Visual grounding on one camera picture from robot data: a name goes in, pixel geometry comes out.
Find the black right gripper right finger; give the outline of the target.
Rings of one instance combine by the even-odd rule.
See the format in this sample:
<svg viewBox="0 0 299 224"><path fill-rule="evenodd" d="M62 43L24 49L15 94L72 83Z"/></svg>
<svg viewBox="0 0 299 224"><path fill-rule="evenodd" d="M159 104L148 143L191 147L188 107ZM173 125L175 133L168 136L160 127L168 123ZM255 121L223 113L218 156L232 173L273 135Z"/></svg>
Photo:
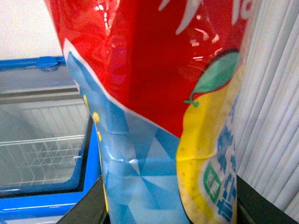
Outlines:
<svg viewBox="0 0 299 224"><path fill-rule="evenodd" d="M293 218L278 209L241 177L237 177L238 224L296 224Z"/></svg>

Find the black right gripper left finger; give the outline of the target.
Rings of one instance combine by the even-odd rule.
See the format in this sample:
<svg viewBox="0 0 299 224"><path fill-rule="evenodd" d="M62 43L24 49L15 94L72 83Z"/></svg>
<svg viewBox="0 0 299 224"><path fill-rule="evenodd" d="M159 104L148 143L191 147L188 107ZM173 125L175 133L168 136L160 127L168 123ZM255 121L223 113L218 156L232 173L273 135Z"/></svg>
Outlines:
<svg viewBox="0 0 299 224"><path fill-rule="evenodd" d="M59 224L109 224L103 178L99 177L87 194L64 215Z"/></svg>

